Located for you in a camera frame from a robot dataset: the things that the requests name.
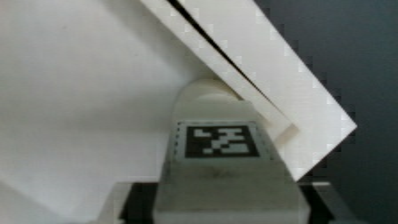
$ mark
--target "black and white square marker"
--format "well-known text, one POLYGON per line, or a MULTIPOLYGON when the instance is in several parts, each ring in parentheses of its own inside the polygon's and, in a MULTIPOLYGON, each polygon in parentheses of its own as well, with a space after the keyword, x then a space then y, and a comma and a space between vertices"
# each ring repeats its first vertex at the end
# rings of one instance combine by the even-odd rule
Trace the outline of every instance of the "black and white square marker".
POLYGON ((259 157, 249 127, 188 126, 185 157, 259 157))

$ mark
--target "black background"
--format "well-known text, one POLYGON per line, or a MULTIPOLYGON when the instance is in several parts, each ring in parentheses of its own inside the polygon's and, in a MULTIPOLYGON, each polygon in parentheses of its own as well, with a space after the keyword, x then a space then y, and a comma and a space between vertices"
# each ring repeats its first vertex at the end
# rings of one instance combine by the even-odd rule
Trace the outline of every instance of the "black background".
POLYGON ((364 221, 398 223, 398 1, 256 2, 359 125, 304 179, 364 221))

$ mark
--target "white cardboard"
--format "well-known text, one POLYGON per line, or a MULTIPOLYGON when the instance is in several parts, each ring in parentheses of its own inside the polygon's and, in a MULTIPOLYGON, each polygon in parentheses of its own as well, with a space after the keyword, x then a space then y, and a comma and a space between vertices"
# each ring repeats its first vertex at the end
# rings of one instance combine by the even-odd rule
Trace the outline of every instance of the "white cardboard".
MULTIPOLYGON (((163 24, 204 62, 222 60, 215 52, 197 50, 202 38, 163 1, 142 0, 163 24)), ((353 121, 300 61, 250 0, 179 1, 222 51, 233 59, 256 87, 293 123, 291 132, 277 138, 277 149, 295 179, 302 177, 355 129, 353 121)), ((226 83, 243 83, 240 74, 226 76, 226 83)))

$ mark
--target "white surface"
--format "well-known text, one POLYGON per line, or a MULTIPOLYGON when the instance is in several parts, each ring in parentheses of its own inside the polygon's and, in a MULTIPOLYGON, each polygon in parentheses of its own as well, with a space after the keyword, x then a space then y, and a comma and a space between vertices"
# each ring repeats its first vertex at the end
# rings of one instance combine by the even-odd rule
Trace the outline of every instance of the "white surface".
POLYGON ((156 179, 178 91, 210 75, 138 1, 2 1, 2 224, 94 221, 115 182, 156 179))
POLYGON ((179 2, 297 128, 293 137, 286 134, 275 142, 289 172, 298 179, 355 129, 355 124, 254 1, 179 2))
POLYGON ((289 130, 291 122, 286 119, 282 113, 273 107, 270 101, 266 100, 263 94, 250 85, 250 82, 242 77, 234 67, 220 56, 217 50, 213 49, 206 39, 202 38, 199 32, 195 31, 190 23, 186 22, 179 12, 165 0, 140 0, 147 6, 154 16, 158 17, 162 23, 170 29, 174 35, 178 36, 181 42, 188 46, 192 52, 206 63, 208 67, 215 71, 217 76, 231 86, 240 97, 252 102, 256 110, 263 115, 265 127, 272 140, 275 140, 281 134, 289 130))

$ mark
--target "white wall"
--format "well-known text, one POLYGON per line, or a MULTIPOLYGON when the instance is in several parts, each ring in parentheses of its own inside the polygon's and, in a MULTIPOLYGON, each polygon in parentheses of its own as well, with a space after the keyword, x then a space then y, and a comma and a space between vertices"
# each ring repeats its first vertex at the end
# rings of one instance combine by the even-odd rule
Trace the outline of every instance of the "white wall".
POLYGON ((154 180, 178 91, 211 71, 135 0, 0 2, 0 223, 89 223, 154 180))

